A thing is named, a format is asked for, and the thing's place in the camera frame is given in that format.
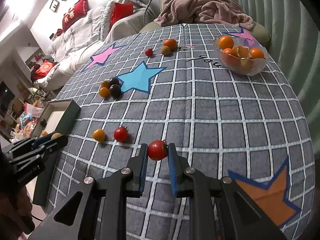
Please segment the left hand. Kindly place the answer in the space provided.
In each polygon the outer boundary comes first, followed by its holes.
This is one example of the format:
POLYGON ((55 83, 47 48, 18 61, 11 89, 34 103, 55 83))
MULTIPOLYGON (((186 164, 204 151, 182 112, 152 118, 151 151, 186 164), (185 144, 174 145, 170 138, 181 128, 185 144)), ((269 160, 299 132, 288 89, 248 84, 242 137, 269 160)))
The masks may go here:
POLYGON ((20 217, 30 216, 32 203, 24 186, 16 196, 16 204, 1 193, 1 239, 18 239, 22 234, 20 217))

